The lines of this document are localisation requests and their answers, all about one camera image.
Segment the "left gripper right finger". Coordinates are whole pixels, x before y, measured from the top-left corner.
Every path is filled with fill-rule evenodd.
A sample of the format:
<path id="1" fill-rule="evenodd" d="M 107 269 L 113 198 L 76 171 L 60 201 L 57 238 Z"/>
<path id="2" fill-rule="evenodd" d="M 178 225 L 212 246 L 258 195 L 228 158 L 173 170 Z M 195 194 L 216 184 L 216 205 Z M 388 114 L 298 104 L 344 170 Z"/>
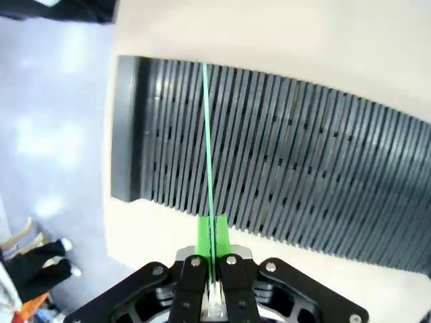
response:
<path id="1" fill-rule="evenodd" d="M 215 255 L 229 322 L 368 322 L 363 307 L 279 258 L 257 264 L 216 217 Z"/>

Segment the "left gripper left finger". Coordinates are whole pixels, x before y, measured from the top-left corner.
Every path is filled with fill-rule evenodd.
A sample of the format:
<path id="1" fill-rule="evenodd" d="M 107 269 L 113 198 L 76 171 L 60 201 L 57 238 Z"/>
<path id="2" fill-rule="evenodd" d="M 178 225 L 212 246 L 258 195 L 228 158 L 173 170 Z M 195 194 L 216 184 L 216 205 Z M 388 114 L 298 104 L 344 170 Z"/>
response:
<path id="1" fill-rule="evenodd" d="M 171 267 L 149 262 L 69 314 L 65 322 L 199 322 L 210 258 L 210 218 L 197 221 L 197 245 Z"/>

